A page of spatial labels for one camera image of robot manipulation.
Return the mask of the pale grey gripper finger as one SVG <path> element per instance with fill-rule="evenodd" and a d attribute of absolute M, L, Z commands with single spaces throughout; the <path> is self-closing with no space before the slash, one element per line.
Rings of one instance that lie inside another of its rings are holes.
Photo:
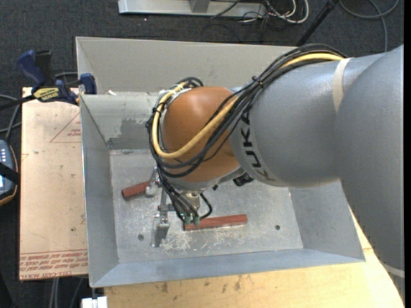
<path fill-rule="evenodd" d="M 157 169 L 154 169 L 148 181 L 148 185 L 146 186 L 144 195 L 147 198 L 153 198 L 157 194 L 159 186 L 160 186 L 159 173 Z"/>
<path fill-rule="evenodd" d="M 167 216 L 155 215 L 152 224 L 152 237 L 150 245 L 160 247 L 161 243 L 166 239 L 170 223 Z"/>

